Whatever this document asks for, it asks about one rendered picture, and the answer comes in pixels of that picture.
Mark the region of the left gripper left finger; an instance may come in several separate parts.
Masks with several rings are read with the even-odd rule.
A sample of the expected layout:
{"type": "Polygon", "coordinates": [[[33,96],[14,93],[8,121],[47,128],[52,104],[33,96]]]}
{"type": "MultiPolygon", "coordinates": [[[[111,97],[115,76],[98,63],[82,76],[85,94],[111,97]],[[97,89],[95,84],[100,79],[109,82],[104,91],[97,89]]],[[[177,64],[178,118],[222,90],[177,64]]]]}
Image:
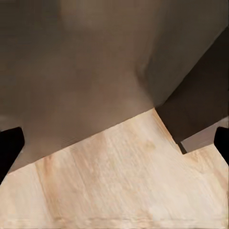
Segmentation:
{"type": "Polygon", "coordinates": [[[20,127],[0,132],[0,184],[25,145],[20,127]]]}

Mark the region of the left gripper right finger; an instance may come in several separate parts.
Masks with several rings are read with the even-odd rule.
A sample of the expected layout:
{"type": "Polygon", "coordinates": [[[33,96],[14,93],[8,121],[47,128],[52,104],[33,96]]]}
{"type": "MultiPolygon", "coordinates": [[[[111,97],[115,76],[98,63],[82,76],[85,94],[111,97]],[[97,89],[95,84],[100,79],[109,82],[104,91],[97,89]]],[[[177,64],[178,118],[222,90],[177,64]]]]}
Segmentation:
{"type": "Polygon", "coordinates": [[[215,137],[214,145],[221,153],[227,164],[229,165],[229,129],[218,127],[215,137]]]}

